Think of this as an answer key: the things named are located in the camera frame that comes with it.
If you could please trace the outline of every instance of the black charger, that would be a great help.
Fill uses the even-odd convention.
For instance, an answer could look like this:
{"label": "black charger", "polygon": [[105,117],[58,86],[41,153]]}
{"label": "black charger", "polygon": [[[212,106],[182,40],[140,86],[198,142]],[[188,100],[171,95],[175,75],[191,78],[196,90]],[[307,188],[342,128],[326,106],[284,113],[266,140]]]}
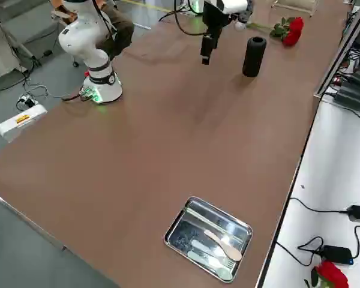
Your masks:
{"label": "black charger", "polygon": [[324,245],[318,252],[318,255],[323,260],[331,261],[332,263],[353,265],[352,253],[345,247]]}

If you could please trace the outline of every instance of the person's leg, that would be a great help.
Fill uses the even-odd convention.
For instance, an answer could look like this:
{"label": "person's leg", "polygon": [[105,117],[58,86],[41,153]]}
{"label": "person's leg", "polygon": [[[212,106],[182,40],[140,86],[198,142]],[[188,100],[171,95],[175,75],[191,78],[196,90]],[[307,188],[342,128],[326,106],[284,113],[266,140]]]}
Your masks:
{"label": "person's leg", "polygon": [[108,15],[112,25],[117,29],[114,50],[111,52],[111,55],[119,55],[124,48],[131,44],[134,25],[130,19],[115,7],[106,4],[102,7],[102,10]]}

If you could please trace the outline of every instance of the brown table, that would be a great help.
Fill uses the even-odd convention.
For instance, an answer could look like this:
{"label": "brown table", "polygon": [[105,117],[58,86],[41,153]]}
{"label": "brown table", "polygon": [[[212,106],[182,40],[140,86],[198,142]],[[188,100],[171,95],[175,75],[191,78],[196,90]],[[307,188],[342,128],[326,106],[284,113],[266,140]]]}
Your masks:
{"label": "brown table", "polygon": [[[207,66],[199,37],[171,20],[157,25],[115,61],[122,99],[61,104],[0,152],[0,196],[121,287],[222,287],[162,239],[187,198],[199,196],[253,228],[231,287],[254,287],[313,91],[337,49],[341,2],[321,1],[296,47],[269,40],[255,79],[241,67],[258,32],[227,27]],[[293,14],[265,4],[256,7],[262,23]]]}

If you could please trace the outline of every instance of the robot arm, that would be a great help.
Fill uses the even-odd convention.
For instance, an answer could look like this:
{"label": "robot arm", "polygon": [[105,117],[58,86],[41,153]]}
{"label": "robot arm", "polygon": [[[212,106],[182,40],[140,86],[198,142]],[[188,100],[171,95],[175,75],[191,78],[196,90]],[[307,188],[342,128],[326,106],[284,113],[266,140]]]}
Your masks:
{"label": "robot arm", "polygon": [[239,19],[247,22],[253,12],[253,0],[208,0],[204,2],[203,22],[207,31],[203,35],[200,54],[202,63],[209,64],[211,53],[217,48],[223,27]]}
{"label": "robot arm", "polygon": [[121,84],[107,53],[96,48],[109,37],[110,19],[94,0],[65,0],[63,5],[76,13],[77,19],[60,33],[59,42],[67,53],[80,57],[88,67],[83,91],[89,91],[96,103],[117,99],[122,93]]}

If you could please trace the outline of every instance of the red rose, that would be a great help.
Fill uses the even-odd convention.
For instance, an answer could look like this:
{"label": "red rose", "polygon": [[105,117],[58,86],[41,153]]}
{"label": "red rose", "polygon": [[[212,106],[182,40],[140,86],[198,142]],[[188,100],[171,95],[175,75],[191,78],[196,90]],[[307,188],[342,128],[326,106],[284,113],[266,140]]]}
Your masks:
{"label": "red rose", "polygon": [[289,29],[291,31],[302,31],[302,28],[304,27],[304,21],[301,17],[297,17],[295,20],[291,21],[289,24]]}
{"label": "red rose", "polygon": [[293,46],[295,45],[300,38],[301,31],[290,31],[288,34],[283,38],[283,44],[285,46]]}
{"label": "red rose", "polygon": [[348,288],[348,279],[332,262],[323,261],[319,267],[315,267],[316,272],[331,282],[334,288]]}

